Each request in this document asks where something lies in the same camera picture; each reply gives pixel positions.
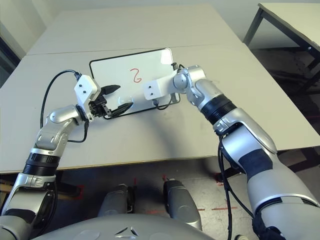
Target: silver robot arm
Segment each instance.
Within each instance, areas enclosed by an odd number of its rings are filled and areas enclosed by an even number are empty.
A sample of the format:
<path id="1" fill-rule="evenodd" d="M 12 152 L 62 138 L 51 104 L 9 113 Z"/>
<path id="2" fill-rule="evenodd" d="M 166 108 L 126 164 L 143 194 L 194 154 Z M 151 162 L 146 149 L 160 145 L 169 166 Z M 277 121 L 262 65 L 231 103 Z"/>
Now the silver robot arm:
<path id="1" fill-rule="evenodd" d="M 114 111 L 107 108 L 103 95 L 118 88 L 118 85 L 100 88 L 90 76 L 80 74 L 74 87 L 78 104 L 59 108 L 47 116 L 3 206 L 1 240 L 27 240 L 33 229 L 42 229 L 50 222 L 58 199 L 55 174 L 70 133 L 78 125 L 88 128 L 94 117 L 116 117 L 129 109 L 132 103 Z"/>
<path id="2" fill-rule="evenodd" d="M 253 229 L 260 239 L 319 238 L 320 205 L 316 198 L 279 161 L 271 137 L 209 81 L 201 67 L 176 70 L 171 76 L 144 86 L 149 100 L 172 93 L 186 94 L 213 125 L 215 133 L 223 137 L 224 157 L 231 166 L 246 173 Z"/>

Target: wall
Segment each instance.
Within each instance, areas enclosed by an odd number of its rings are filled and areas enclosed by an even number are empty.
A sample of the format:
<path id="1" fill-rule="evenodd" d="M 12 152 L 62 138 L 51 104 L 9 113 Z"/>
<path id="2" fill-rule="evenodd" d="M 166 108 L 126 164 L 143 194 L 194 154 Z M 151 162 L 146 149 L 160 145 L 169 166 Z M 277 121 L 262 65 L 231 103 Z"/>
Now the wall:
<path id="1" fill-rule="evenodd" d="M 258 10 L 260 0 L 46 0 L 58 11 L 114 8 L 123 6 L 154 6 L 210 3 L 235 32 L 243 40 L 247 30 Z M 266 0 L 266 2 L 288 3 L 320 3 L 320 0 Z M 251 42 L 251 48 L 293 47 L 296 46 L 287 36 L 277 30 L 269 22 L 261 23 L 256 36 Z"/>
<path id="2" fill-rule="evenodd" d="M 0 35 L 22 58 L 58 13 L 43 0 L 0 0 Z"/>
<path id="3" fill-rule="evenodd" d="M 320 3 L 320 0 L 268 2 Z M 242 40 L 258 10 L 259 0 L 0 0 L 0 35 L 21 58 L 61 11 L 199 3 L 210 3 Z M 265 20 L 250 45 L 251 48 L 293 46 L 294 42 Z"/>

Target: metal table leg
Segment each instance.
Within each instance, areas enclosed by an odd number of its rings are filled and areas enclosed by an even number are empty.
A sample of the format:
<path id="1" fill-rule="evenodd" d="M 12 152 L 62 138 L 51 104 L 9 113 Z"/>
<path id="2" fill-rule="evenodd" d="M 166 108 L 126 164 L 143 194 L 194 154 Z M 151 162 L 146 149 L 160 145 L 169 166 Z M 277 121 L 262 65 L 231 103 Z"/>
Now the metal table leg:
<path id="1" fill-rule="evenodd" d="M 315 59 L 308 65 L 308 69 L 309 69 L 309 70 L 314 69 L 319 63 L 320 63 L 320 59 L 315 58 Z"/>
<path id="2" fill-rule="evenodd" d="M 258 27 L 261 24 L 261 21 L 263 19 L 262 12 L 263 12 L 263 10 L 261 8 L 259 8 L 258 12 L 256 13 L 256 15 L 255 15 L 250 27 L 249 27 L 248 32 L 246 33 L 246 35 L 245 35 L 245 37 L 244 37 L 244 39 L 242 41 L 247 46 L 250 44 L 250 42 L 251 42 L 252 38 L 254 37 L 256 31 L 258 30 Z"/>
<path id="3" fill-rule="evenodd" d="M 303 94 L 308 88 L 320 80 L 320 71 L 318 71 L 313 77 L 308 80 L 297 92 L 297 94 Z"/>

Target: small whiteboard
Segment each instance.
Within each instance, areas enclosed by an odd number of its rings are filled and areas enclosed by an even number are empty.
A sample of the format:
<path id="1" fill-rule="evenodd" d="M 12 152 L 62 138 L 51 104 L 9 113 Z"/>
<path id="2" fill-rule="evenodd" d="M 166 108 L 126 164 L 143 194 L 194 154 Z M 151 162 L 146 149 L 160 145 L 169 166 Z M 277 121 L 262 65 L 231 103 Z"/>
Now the small whiteboard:
<path id="1" fill-rule="evenodd" d="M 173 62 L 171 50 L 164 48 L 92 60 L 89 66 L 92 77 L 99 86 L 121 86 L 105 98 L 106 105 L 111 110 L 132 102 L 132 107 L 121 115 L 125 116 L 155 108 L 152 100 L 146 100 L 143 84 L 170 75 L 174 71 Z M 170 102 L 171 96 L 164 96 L 158 100 L 159 107 L 165 106 Z M 171 104 L 179 101 L 180 96 L 176 93 Z"/>

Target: wire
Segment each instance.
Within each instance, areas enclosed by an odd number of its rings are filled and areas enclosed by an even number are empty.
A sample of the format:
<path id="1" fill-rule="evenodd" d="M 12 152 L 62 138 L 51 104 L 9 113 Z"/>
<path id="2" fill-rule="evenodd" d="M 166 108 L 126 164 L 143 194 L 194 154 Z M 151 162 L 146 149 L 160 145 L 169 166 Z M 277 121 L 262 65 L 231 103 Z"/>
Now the wire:
<path id="1" fill-rule="evenodd" d="M 83 139 L 82 140 L 68 140 L 68 143 L 83 143 L 87 139 L 88 128 L 89 128 L 89 120 L 85 119 Z"/>
<path id="2" fill-rule="evenodd" d="M 49 83 L 48 87 L 46 88 L 46 91 L 45 91 L 45 94 L 44 94 L 44 97 L 43 97 L 43 100 L 42 100 L 41 113 L 40 113 L 40 128 L 42 128 L 44 126 L 44 111 L 45 111 L 45 106 L 46 106 L 46 101 L 47 101 L 47 97 L 48 97 L 48 94 L 49 94 L 49 90 L 50 90 L 52 84 L 55 82 L 55 80 L 59 76 L 61 76 L 62 74 L 65 74 L 65 73 L 73 73 L 74 75 L 79 74 L 75 70 L 67 69 L 67 70 L 59 72 L 51 80 L 51 82 Z"/>
<path id="3" fill-rule="evenodd" d="M 225 166 L 222 158 L 222 153 L 221 153 L 221 138 L 219 142 L 219 147 L 218 147 L 218 163 L 219 163 L 219 168 L 221 171 L 221 176 L 223 180 L 223 187 L 225 191 L 225 197 L 226 197 L 226 205 L 228 209 L 228 238 L 227 240 L 231 240 L 232 237 L 232 212 L 231 212 L 231 203 L 230 203 L 230 196 L 229 196 L 229 185 L 227 184 L 227 178 L 225 175 Z"/>
<path id="4" fill-rule="evenodd" d="M 81 73 L 79 73 L 75 70 L 72 70 L 72 69 L 67 69 L 67 70 L 61 71 L 57 75 L 54 76 L 54 78 L 51 80 L 48 87 L 46 88 L 46 91 L 45 91 L 45 94 L 44 94 L 44 97 L 42 100 L 41 113 L 40 113 L 40 128 L 42 128 L 44 126 L 44 111 L 45 111 L 45 106 L 46 106 L 46 101 L 47 101 L 47 97 L 49 94 L 49 90 L 50 90 L 52 84 L 55 82 L 55 80 L 59 76 L 61 76 L 62 74 L 65 74 L 65 73 L 73 73 L 77 81 L 81 77 Z M 83 143 L 87 139 L 88 128 L 89 128 L 89 120 L 85 119 L 83 139 L 82 140 L 68 140 L 68 143 Z"/>
<path id="5" fill-rule="evenodd" d="M 54 218 L 55 212 L 57 210 L 57 205 L 58 205 L 58 187 L 57 187 L 57 183 L 56 181 L 53 182 L 54 184 L 54 192 L 53 192 L 53 206 L 52 206 L 52 210 L 50 213 L 50 216 L 48 217 L 48 220 L 46 221 L 45 226 L 37 233 L 37 237 L 44 234 L 44 232 L 47 230 L 48 226 L 50 225 L 50 223 L 52 222 L 52 219 Z"/>
<path id="6" fill-rule="evenodd" d="M 237 197 L 235 192 L 232 190 L 228 179 L 226 178 L 225 174 L 225 166 L 224 166 L 224 156 L 222 154 L 222 136 L 219 137 L 219 146 L 218 146 L 218 163 L 219 168 L 221 171 L 222 181 L 223 181 L 223 187 L 225 191 L 225 197 L 226 197 L 226 205 L 228 210 L 228 240 L 232 237 L 232 212 L 231 212 L 231 203 L 230 203 L 230 196 L 229 192 L 232 194 L 234 199 L 239 203 L 239 205 L 252 217 L 254 218 L 253 213 L 244 205 L 244 203 Z"/>
<path id="7" fill-rule="evenodd" d="M 220 146 L 220 151 L 222 148 L 222 144 L 221 144 L 221 140 L 219 143 Z M 224 156 L 222 153 L 220 153 L 220 157 L 221 157 L 221 161 L 222 161 L 222 167 L 223 167 L 223 174 L 225 172 L 225 166 L 224 166 Z M 223 184 L 226 184 L 228 187 L 229 192 L 232 194 L 232 196 L 234 197 L 234 199 L 238 202 L 238 204 L 250 215 L 250 217 L 254 218 L 253 213 L 246 207 L 246 205 L 237 197 L 237 195 L 235 194 L 235 192 L 233 191 L 232 187 L 229 184 L 229 181 L 227 178 L 225 178 L 225 181 L 223 180 Z"/>
<path id="8" fill-rule="evenodd" d="M 156 107 L 156 109 L 158 109 L 158 110 L 165 110 L 167 107 L 169 107 L 169 105 L 170 105 L 171 103 L 172 103 L 172 97 L 171 97 L 171 99 L 170 99 L 170 101 L 168 102 L 167 105 L 164 105 L 164 106 L 160 107 L 159 104 L 156 104 L 155 107 Z"/>

